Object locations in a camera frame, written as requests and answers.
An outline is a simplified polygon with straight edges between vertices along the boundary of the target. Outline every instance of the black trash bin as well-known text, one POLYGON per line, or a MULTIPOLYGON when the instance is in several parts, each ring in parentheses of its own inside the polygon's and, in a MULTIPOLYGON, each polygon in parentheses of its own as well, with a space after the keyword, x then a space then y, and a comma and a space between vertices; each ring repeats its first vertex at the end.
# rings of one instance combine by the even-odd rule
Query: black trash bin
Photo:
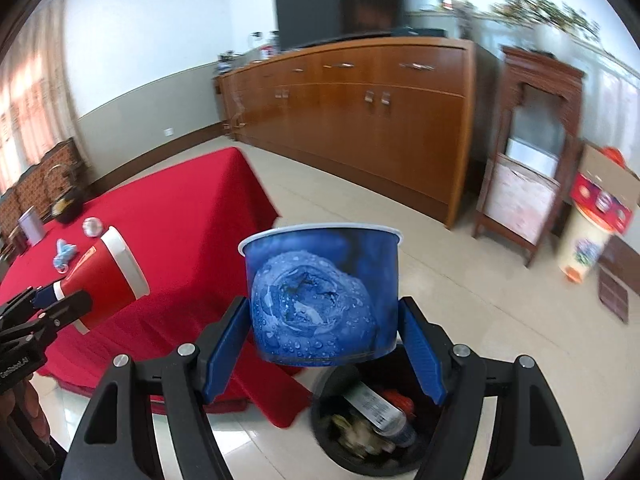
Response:
POLYGON ((318 444, 341 467, 365 476, 395 476, 420 467, 441 413, 441 407, 422 392, 404 347, 398 345, 393 352, 379 359, 332 370, 315 394, 311 426, 318 444), (359 381, 375 390, 397 390, 414 402, 412 426, 417 439, 412 446, 360 459, 338 443, 340 431, 331 422, 331 416, 349 412, 351 405, 342 394, 359 381))

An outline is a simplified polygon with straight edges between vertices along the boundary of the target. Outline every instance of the white ball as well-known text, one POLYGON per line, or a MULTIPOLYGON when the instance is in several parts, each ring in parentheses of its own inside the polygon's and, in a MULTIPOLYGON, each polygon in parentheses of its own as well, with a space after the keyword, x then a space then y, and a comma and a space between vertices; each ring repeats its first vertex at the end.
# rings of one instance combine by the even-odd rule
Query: white ball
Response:
POLYGON ((82 222, 82 231, 84 231, 85 235, 91 238, 100 236, 102 234, 102 229, 102 222, 95 216, 85 218, 84 222, 82 222))

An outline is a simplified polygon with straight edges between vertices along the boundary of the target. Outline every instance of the metal screw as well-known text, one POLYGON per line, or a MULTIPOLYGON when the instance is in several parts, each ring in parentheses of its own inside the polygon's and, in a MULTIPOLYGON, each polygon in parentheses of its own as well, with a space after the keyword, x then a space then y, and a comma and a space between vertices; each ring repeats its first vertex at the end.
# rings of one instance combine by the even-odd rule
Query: metal screw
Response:
POLYGON ((128 362, 129 362, 129 356, 125 354, 116 355, 116 357, 113 358, 113 365, 116 368, 122 368, 128 362))
POLYGON ((518 359, 520 366, 523 368, 533 368, 536 365, 536 362, 533 360, 533 357, 528 355, 521 355, 518 359))
POLYGON ((181 356, 191 355, 196 351, 196 345, 193 343, 184 343, 178 346, 178 354, 181 356))
POLYGON ((453 355, 457 357, 469 357, 471 355, 471 348, 467 345, 455 345, 453 347, 453 355))

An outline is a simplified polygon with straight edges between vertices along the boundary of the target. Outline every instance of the potted plant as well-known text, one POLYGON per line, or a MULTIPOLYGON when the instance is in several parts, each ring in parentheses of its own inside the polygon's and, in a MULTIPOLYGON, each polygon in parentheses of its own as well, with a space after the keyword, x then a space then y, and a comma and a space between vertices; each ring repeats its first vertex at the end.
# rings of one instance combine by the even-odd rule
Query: potted plant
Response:
POLYGON ((561 9, 551 0, 502 0, 492 5, 492 12, 511 23, 532 27, 536 49, 551 52, 560 61, 571 59, 571 36, 600 42, 600 26, 566 3, 561 9))

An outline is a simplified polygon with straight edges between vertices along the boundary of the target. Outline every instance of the tile floor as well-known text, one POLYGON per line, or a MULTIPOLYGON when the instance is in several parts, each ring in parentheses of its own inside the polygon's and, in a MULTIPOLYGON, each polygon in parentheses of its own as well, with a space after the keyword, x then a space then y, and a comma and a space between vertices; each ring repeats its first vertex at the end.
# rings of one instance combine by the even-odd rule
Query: tile floor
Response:
MULTIPOLYGON (((499 239, 473 240, 473 204, 447 231, 399 203, 303 164, 225 138, 180 153, 135 178, 222 147, 241 148, 282 215, 279 225, 357 221, 386 224, 404 234, 400 293, 412 295, 426 317, 454 342, 482 356, 535 357, 554 391, 580 455, 587 480, 603 480, 640 427, 640 300, 630 294, 630 322, 623 325, 601 306, 596 276, 569 284, 546 245, 531 269, 517 248, 499 239)), ((300 380, 312 387, 318 370, 300 380)), ((52 434, 68 448, 87 400, 36 378, 52 434)), ((482 477, 493 427, 495 401, 487 400, 466 475, 482 477)), ((209 416, 225 460, 238 480, 353 479, 316 444, 308 413, 288 430, 273 427, 255 407, 209 416)), ((167 480, 180 479, 169 429, 154 416, 167 480)), ((400 478, 409 479, 413 474, 400 478)))

